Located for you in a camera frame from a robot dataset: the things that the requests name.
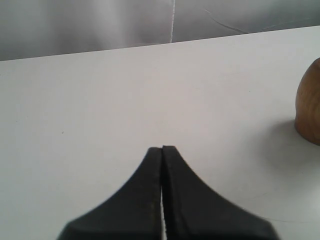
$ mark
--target brown wooden sphere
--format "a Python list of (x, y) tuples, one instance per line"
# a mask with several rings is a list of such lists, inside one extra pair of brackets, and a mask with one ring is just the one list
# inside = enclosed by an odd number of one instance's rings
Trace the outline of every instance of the brown wooden sphere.
[(295, 99), (295, 129), (311, 143), (320, 145), (320, 58), (307, 69)]

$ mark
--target wooden ball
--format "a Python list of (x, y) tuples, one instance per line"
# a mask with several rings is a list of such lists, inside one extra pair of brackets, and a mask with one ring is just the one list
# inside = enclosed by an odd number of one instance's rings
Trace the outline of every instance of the wooden ball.
[(295, 99), (295, 129), (311, 143), (320, 145), (320, 58), (307, 69)]

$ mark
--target wooden object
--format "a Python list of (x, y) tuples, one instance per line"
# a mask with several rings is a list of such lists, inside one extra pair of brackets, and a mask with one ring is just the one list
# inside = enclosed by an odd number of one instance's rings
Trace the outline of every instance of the wooden object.
[(309, 142), (320, 145), (320, 58), (303, 75), (295, 108), (295, 129)]

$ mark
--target white surface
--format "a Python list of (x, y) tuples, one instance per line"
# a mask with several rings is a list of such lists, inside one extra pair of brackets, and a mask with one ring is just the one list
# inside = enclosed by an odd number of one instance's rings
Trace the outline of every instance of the white surface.
[(308, 27), (0, 62), (0, 239), (53, 240), (175, 145), (283, 240), (320, 235), (320, 147), (293, 128)]

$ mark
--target white tabletop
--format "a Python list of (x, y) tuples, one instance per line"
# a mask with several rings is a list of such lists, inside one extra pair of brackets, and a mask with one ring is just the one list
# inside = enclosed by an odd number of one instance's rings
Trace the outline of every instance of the white tabletop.
[(320, 147), (293, 127), (320, 27), (0, 62), (0, 239), (54, 240), (175, 145), (283, 240), (319, 240)]

